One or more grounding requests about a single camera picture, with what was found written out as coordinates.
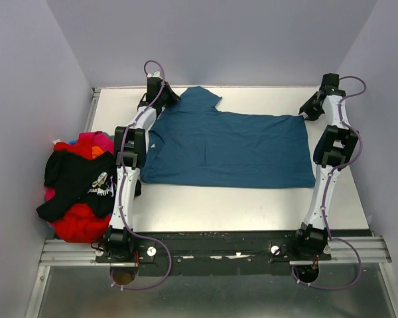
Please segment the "teal blue t shirt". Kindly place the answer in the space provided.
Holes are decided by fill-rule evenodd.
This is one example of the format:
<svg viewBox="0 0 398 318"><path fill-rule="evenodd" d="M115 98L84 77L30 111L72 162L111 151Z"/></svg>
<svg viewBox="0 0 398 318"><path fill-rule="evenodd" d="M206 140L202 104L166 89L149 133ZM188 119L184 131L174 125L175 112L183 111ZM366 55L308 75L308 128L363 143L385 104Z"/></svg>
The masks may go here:
<svg viewBox="0 0 398 318"><path fill-rule="evenodd" d="M190 87L149 130L141 179L149 184L312 188L304 119L219 111L221 97Z"/></svg>

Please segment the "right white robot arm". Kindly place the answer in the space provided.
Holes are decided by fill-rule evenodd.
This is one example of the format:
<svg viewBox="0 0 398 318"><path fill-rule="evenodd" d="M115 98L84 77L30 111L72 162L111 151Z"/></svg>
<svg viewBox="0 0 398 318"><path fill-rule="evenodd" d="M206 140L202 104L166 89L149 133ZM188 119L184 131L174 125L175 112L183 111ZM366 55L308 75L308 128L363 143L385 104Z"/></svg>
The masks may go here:
<svg viewBox="0 0 398 318"><path fill-rule="evenodd" d="M299 109L307 121L326 117L326 128L314 149L316 183L308 212L292 243L293 254L305 260L322 254L330 239L328 214L340 172L350 164L359 141L343 110L346 92L339 88L340 76L322 76L318 91Z"/></svg>

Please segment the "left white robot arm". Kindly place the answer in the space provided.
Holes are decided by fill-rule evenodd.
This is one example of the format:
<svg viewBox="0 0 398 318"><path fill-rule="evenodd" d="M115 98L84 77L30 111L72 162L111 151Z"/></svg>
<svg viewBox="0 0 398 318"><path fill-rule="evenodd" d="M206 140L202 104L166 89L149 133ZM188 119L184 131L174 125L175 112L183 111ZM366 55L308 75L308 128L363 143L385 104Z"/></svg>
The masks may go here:
<svg viewBox="0 0 398 318"><path fill-rule="evenodd" d="M103 248L109 257L120 262L128 261L135 251L134 198L141 194L139 176L147 158L146 132L166 107L179 101L180 97L171 89L162 71L147 74L147 90L134 118L127 126L115 129L115 204L103 237Z"/></svg>

